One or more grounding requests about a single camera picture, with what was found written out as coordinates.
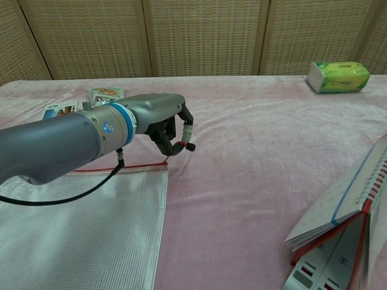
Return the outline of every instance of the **white mesh bag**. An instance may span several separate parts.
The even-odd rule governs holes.
[[[11,178],[0,194],[28,201],[69,198],[109,172],[72,172],[41,186]],[[0,202],[0,289],[152,289],[167,181],[164,165],[137,167],[67,204]]]

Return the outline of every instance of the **tissue box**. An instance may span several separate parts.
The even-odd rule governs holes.
[[[359,92],[369,79],[358,62],[312,62],[307,83],[319,93]]]

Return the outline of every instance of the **blue ring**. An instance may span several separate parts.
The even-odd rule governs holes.
[[[133,134],[132,119],[129,117],[129,114],[120,105],[117,105],[115,103],[109,103],[109,105],[117,109],[122,114],[122,117],[126,121],[126,125],[128,127],[128,139],[126,139],[126,143],[124,145],[127,145],[132,140],[132,134]]]

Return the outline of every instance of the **woven wall panel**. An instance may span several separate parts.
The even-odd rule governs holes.
[[[347,61],[372,0],[273,0],[260,74],[306,74],[314,60]]]
[[[11,0],[0,0],[0,85],[14,80],[50,78],[16,9]]]
[[[371,74],[387,74],[387,9],[360,60]]]
[[[21,2],[53,77],[93,79],[146,76],[134,1]]]
[[[251,74],[260,6],[260,0],[145,0],[155,75]]]

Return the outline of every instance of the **gray robot arm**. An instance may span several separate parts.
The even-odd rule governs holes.
[[[175,138],[175,115],[184,120],[183,139]],[[0,130],[0,184],[19,175],[45,184],[146,134],[164,155],[194,150],[193,118],[178,94],[124,98],[89,111],[76,112]]]

